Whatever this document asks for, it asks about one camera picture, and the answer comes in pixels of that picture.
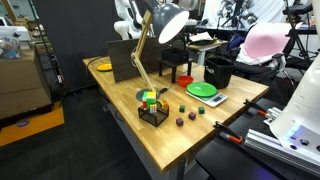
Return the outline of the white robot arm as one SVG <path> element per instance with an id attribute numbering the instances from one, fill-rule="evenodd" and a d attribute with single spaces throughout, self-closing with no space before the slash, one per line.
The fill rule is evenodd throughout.
<path id="1" fill-rule="evenodd" d="M 270 124 L 270 130 L 295 156 L 320 163 L 320 55 L 305 72 L 280 116 Z"/>

